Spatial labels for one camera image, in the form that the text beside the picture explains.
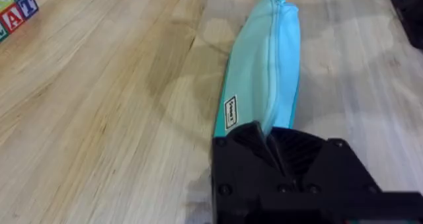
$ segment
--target letter a block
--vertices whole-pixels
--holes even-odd
[[[37,11],[35,0],[0,0],[0,42]]]

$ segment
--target light blue pencil case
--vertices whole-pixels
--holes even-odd
[[[291,128],[299,83],[298,8],[260,0],[236,39],[225,77],[215,137],[250,122],[265,135]]]

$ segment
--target wood grain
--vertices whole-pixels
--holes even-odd
[[[256,0],[37,0],[0,44],[0,223],[211,223],[210,141]],[[423,191],[423,54],[389,0],[289,0],[295,128]]]

